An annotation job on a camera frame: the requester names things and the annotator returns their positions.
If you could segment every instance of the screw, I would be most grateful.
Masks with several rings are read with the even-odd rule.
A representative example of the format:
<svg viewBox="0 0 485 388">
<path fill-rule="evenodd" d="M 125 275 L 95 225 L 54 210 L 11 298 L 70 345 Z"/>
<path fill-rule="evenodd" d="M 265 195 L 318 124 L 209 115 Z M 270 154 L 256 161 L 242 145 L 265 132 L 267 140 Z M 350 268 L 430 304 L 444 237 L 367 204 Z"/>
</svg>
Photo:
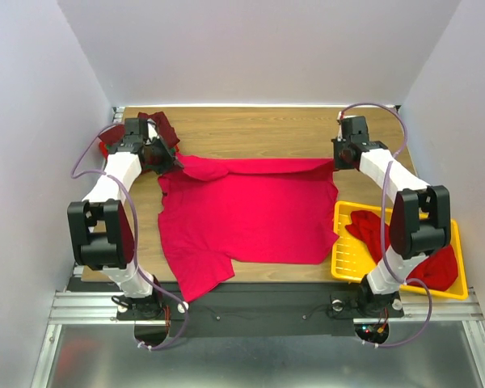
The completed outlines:
<svg viewBox="0 0 485 388">
<path fill-rule="evenodd" d="M 181 303 L 178 304 L 178 311 L 181 313 L 181 314 L 184 314 L 185 313 L 185 309 L 188 310 L 188 303 L 186 302 L 182 302 L 183 305 Z"/>
<path fill-rule="evenodd" d="M 391 306 L 394 308 L 394 310 L 400 311 L 403 309 L 403 303 L 401 302 L 400 299 L 394 299 L 394 301 L 391 303 Z"/>
<path fill-rule="evenodd" d="M 343 302 L 340 299 L 335 299 L 332 301 L 332 309 L 336 312 L 339 313 L 340 311 L 343 311 Z"/>
</svg>

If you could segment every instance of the yellow basket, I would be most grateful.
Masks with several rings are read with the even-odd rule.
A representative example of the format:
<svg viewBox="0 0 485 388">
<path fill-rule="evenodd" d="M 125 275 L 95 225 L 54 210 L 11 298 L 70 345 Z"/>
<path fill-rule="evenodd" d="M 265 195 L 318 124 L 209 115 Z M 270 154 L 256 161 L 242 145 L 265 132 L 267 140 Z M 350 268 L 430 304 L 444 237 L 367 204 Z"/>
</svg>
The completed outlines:
<svg viewBox="0 0 485 388">
<path fill-rule="evenodd" d="M 381 208 L 339 200 L 335 206 L 334 231 L 339 235 L 338 241 L 332 247 L 331 273 L 336 279 L 347 280 L 359 283 L 363 276 L 372 271 L 376 264 L 372 260 L 366 245 L 354 238 L 346 225 L 352 223 L 350 213 L 355 210 L 369 210 L 381 216 Z M 390 223 L 392 209 L 386 210 L 386 223 Z M 458 278 L 446 291 L 431 290 L 431 295 L 436 297 L 451 297 L 464 300 L 469 296 L 467 291 L 466 272 L 463 266 L 462 247 L 460 245 L 460 234 L 458 224 L 451 220 L 451 245 L 458 263 Z M 424 293 L 424 289 L 412 285 L 401 285 L 401 289 L 414 293 Z"/>
</svg>

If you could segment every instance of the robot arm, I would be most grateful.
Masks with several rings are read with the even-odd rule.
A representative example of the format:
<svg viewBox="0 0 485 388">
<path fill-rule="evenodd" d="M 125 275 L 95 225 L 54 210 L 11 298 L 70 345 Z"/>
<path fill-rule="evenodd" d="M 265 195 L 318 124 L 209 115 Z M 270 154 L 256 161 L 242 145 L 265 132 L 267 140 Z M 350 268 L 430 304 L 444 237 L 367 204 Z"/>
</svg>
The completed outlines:
<svg viewBox="0 0 485 388">
<path fill-rule="evenodd" d="M 341 131 L 334 143 L 335 168 L 356 168 L 382 187 L 386 171 L 386 195 L 394 202 L 390 221 L 391 245 L 382 259 L 361 282 L 364 305 L 385 299 L 399 290 L 411 271 L 435 251 L 450 242 L 449 192 L 443 186 L 431 186 L 414 176 L 380 141 L 370 141 L 363 116 L 350 116 L 340 121 Z"/>
<path fill-rule="evenodd" d="M 156 124 L 145 119 L 127 119 L 125 135 L 108 155 L 104 172 L 118 179 L 129 190 L 141 174 L 142 163 L 163 173 L 179 161 L 158 135 Z M 150 161 L 158 158 L 158 165 Z M 119 185 L 101 175 L 97 184 L 79 202 L 68 208 L 70 236 L 74 258 L 78 264 L 100 271 L 114 281 L 126 298 L 152 298 L 153 287 L 143 279 L 154 277 L 143 268 L 137 268 L 134 257 L 133 234 L 124 211 L 125 195 Z M 95 231 L 103 222 L 105 231 Z"/>
</svg>

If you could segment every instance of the white wall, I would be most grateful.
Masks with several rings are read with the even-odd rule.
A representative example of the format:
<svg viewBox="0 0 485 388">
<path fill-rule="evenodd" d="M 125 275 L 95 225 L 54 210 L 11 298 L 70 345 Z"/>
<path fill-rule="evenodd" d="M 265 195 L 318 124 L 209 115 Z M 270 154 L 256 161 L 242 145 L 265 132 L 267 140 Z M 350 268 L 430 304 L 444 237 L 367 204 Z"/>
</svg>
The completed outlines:
<svg viewBox="0 0 485 388">
<path fill-rule="evenodd" d="M 403 107 L 420 176 L 451 192 L 485 314 L 485 0 L 463 0 Z"/>
<path fill-rule="evenodd" d="M 115 105 L 401 103 L 458 0 L 58 0 Z"/>
<path fill-rule="evenodd" d="M 30 386 L 91 183 L 69 171 L 110 106 L 55 0 L 0 1 L 0 387 Z"/>
</svg>

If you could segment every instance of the wooden table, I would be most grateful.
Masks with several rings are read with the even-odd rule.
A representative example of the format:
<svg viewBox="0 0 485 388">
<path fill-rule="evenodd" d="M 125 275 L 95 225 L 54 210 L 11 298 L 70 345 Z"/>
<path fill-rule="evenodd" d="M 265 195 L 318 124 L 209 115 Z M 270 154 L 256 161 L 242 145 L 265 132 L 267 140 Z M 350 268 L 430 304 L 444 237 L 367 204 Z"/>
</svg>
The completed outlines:
<svg viewBox="0 0 485 388">
<path fill-rule="evenodd" d="M 126 108 L 124 118 L 156 111 L 164 111 L 175 127 L 182 154 L 206 158 L 331 158 L 331 139 L 338 133 L 338 108 Z M 357 108 L 349 113 L 366 116 L 371 140 L 382 141 L 392 151 L 400 147 L 402 131 L 390 113 L 378 108 Z M 414 171 L 407 150 L 399 155 L 399 161 Z M 334 181 L 340 200 L 380 204 L 381 189 L 360 172 L 337 172 Z M 156 175 L 141 175 L 131 194 L 140 224 L 141 266 L 159 280 L 175 280 L 160 245 L 157 217 L 162 211 L 162 194 Z M 320 265 L 232 263 L 235 276 L 230 281 L 332 279 L 330 256 Z M 82 279 L 108 280 L 89 268 Z"/>
</svg>

